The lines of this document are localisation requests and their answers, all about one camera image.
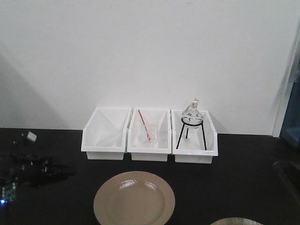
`green circuit board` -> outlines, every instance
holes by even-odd
[[[6,184],[1,189],[1,199],[9,202],[16,200],[16,183]]]

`blue object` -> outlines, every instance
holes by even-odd
[[[1,205],[5,205],[7,203],[7,201],[5,199],[1,199],[0,203],[1,203]]]
[[[300,145],[300,66],[298,67],[296,79],[292,87],[280,137],[293,147],[299,147]]]

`gray plate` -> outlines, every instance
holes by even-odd
[[[240,217],[230,217],[218,220],[211,225],[262,225],[256,221]]]

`blue led light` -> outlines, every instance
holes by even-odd
[[[1,199],[0,203],[1,203],[1,205],[4,205],[5,203],[7,203],[7,201],[4,199]]]

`tripod leg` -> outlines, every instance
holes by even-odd
[[[207,150],[206,149],[206,141],[205,141],[205,134],[204,134],[203,123],[202,123],[202,133],[203,133],[204,147],[205,147],[205,150]]]
[[[182,129],[181,129],[181,132],[180,132],[180,135],[179,135],[179,139],[178,139],[178,143],[177,143],[176,149],[178,149],[178,146],[179,146],[179,142],[180,142],[180,139],[181,139],[181,136],[182,136],[183,129],[184,129],[184,124],[182,125]]]
[[[188,128],[187,128],[187,135],[186,135],[186,138],[188,138]]]

